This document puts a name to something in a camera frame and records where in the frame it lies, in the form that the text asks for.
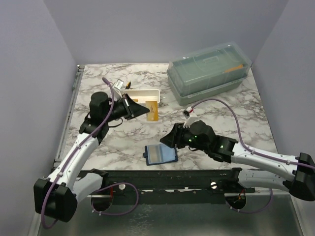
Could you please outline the white rectangular tray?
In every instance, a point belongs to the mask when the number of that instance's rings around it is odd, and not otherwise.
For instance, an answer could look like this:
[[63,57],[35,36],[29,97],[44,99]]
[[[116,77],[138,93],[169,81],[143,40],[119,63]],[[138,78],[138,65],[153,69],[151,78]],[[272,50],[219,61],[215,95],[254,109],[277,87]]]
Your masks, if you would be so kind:
[[146,101],[156,101],[160,103],[159,89],[122,89],[123,94],[127,94],[131,99],[138,99],[139,104],[145,104]]

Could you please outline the gold VIP card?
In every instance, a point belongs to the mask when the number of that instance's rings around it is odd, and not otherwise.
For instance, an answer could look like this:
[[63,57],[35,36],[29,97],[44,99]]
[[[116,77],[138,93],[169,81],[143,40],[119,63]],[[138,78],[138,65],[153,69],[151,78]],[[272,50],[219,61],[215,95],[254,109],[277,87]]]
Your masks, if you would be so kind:
[[147,113],[147,121],[158,121],[158,103],[156,101],[146,101],[145,105],[150,110]]

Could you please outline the blue card holder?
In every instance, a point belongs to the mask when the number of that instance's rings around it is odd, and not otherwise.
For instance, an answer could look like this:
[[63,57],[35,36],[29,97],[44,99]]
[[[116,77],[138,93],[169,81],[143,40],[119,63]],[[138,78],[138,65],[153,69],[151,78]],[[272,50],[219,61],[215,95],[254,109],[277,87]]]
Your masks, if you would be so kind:
[[[161,153],[161,162],[160,163],[150,164],[150,160],[148,158],[149,146],[160,146],[160,153]],[[147,166],[178,162],[177,150],[175,148],[169,148],[168,146],[166,146],[164,144],[145,146],[145,151],[143,153],[143,157],[146,159],[146,165]]]

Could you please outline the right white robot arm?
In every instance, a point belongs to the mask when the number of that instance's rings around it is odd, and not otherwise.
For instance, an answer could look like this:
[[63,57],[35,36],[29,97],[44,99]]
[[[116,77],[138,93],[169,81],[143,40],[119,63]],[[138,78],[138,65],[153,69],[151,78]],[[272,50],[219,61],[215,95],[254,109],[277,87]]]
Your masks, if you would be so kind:
[[201,120],[189,127],[174,124],[160,142],[170,148],[203,151],[218,162],[252,166],[253,169],[242,170],[238,176],[227,179],[227,189],[233,193],[243,188],[262,187],[286,191],[304,201],[315,199],[315,163],[306,153],[294,156],[254,150],[235,139],[217,135]]

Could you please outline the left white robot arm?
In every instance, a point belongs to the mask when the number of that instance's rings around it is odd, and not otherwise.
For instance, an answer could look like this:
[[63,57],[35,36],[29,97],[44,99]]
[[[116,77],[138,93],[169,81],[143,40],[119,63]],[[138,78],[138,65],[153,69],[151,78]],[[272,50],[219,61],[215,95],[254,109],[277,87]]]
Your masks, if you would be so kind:
[[93,192],[104,194],[109,189],[108,180],[98,170],[92,170],[77,180],[90,155],[99,147],[109,131],[108,123],[124,118],[130,120],[150,110],[134,102],[127,94],[118,100],[105,92],[91,96],[90,112],[80,126],[75,144],[60,165],[46,178],[40,178],[33,187],[35,211],[42,218],[68,222],[78,204]]

